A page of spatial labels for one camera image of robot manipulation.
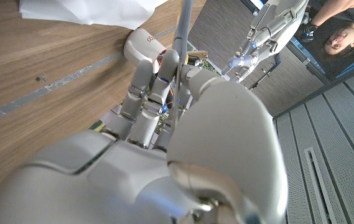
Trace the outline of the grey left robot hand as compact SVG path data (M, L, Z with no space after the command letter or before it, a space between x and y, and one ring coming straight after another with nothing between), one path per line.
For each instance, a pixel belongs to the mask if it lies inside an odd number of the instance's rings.
M268 1L253 19L245 41L221 74L242 82L262 60L279 53L298 30L308 0Z

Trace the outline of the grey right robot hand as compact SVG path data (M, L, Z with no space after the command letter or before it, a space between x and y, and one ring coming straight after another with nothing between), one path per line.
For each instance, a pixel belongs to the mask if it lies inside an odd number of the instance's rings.
M0 223L277 223L287 174L263 103L184 66L194 104L165 151L82 131L47 147L0 186Z

